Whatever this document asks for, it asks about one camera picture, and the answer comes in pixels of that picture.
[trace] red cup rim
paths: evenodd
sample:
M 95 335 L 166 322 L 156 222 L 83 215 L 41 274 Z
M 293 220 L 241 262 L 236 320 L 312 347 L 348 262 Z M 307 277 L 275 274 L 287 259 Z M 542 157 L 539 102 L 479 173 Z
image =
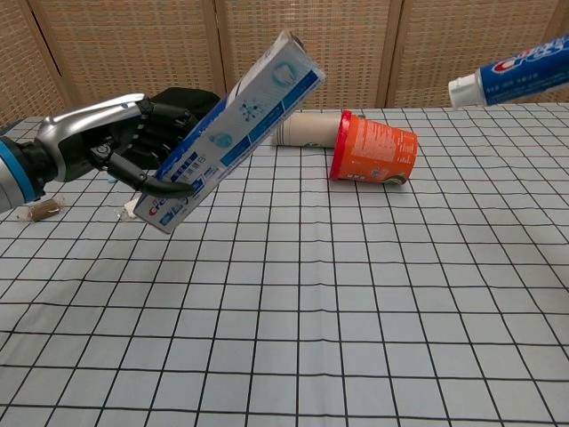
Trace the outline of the red cup rim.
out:
M 348 139 L 349 122 L 351 118 L 351 111 L 346 110 L 341 113 L 340 125 L 336 136 L 336 146 L 334 148 L 334 157 L 332 167 L 330 168 L 330 178 L 332 180 L 337 180 L 340 175 L 341 161 L 344 158 L 344 151 L 346 151 L 346 140 Z

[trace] small brown object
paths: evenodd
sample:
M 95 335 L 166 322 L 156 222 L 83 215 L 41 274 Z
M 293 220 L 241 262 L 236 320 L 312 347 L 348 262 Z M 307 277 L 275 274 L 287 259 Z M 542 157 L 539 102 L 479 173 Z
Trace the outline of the small brown object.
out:
M 50 198 L 37 205 L 29 207 L 28 217 L 32 222 L 38 222 L 61 212 L 61 206 L 57 201 Z

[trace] paper cup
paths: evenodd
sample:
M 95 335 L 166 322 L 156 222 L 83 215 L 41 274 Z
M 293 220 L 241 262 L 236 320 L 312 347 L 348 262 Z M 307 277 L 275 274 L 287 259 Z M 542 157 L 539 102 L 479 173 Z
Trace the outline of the paper cup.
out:
M 332 180 L 407 182 L 417 157 L 417 135 L 345 111 L 330 170 Z
M 273 145 L 333 149 L 340 120 L 341 113 L 292 113 L 276 129 Z

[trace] toothpaste tube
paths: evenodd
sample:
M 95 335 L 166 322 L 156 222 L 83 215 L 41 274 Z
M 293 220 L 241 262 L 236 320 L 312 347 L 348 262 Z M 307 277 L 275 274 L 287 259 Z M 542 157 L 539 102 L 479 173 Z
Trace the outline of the toothpaste tube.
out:
M 171 233 L 324 80 L 300 40 L 283 31 L 156 171 L 160 180 L 192 185 L 194 195 L 143 194 L 133 213 Z
M 453 107 L 489 106 L 569 83 L 569 35 L 479 68 L 448 84 Z

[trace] white paper cup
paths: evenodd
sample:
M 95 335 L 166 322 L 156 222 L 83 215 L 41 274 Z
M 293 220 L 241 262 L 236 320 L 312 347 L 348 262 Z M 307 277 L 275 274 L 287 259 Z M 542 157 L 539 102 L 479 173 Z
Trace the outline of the white paper cup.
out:
M 341 113 L 292 113 L 275 130 L 272 144 L 333 149 L 340 121 Z

